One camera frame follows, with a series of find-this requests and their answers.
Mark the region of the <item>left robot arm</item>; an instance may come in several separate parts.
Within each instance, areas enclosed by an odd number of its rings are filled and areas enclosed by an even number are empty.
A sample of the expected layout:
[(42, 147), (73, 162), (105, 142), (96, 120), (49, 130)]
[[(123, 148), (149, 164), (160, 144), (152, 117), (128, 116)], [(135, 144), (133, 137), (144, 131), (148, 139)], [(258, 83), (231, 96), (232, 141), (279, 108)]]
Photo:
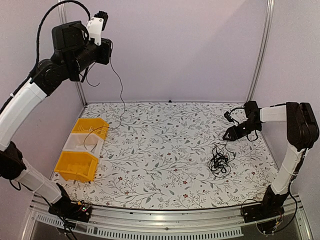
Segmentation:
[(99, 11), (91, 15), (77, 0), (73, 3), (86, 12), (87, 24), (83, 25), (78, 20), (54, 27), (51, 31), (53, 55), (49, 59), (40, 60), (39, 38), (44, 21), (55, 8), (66, 3), (56, 3), (41, 19), (36, 34), (34, 67), (0, 109), (0, 176), (37, 193), (63, 217), (70, 217), (75, 211), (76, 203), (71, 201), (61, 185), (53, 183), (29, 165), (12, 141), (35, 107), (49, 97), (63, 81), (83, 82), (84, 78), (80, 74), (87, 75), (92, 64), (107, 65), (110, 62), (111, 41), (101, 36), (108, 14)]

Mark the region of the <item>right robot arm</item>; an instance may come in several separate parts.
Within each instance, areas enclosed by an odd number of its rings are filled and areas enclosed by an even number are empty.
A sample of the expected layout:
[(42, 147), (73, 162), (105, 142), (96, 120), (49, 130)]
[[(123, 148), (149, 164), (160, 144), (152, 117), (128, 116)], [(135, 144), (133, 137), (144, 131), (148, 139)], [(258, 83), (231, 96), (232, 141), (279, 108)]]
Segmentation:
[(278, 174), (267, 187), (258, 208), (262, 218), (269, 218), (287, 199), (291, 183), (320, 136), (320, 128), (308, 102), (286, 102), (270, 107), (258, 107), (257, 102), (251, 100), (242, 108), (246, 121), (229, 127), (222, 137), (223, 140), (234, 142), (252, 132), (261, 131), (263, 124), (286, 124), (287, 150)]

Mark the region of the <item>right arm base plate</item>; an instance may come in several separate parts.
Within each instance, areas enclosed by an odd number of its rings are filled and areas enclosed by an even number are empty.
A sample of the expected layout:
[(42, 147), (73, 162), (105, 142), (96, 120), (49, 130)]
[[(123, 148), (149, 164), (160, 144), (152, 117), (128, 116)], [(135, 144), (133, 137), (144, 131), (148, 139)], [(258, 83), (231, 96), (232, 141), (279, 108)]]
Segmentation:
[(240, 207), (241, 216), (245, 223), (261, 221), (285, 213), (284, 207), (273, 203), (257, 203), (253, 205), (242, 205)]

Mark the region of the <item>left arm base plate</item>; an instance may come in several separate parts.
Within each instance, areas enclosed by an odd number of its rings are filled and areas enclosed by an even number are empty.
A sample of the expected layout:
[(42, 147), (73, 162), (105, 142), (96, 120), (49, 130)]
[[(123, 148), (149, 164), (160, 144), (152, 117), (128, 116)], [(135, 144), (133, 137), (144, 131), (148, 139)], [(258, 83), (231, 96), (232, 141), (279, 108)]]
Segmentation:
[(48, 212), (67, 220), (88, 223), (92, 215), (92, 206), (86, 203), (58, 201), (50, 205)]

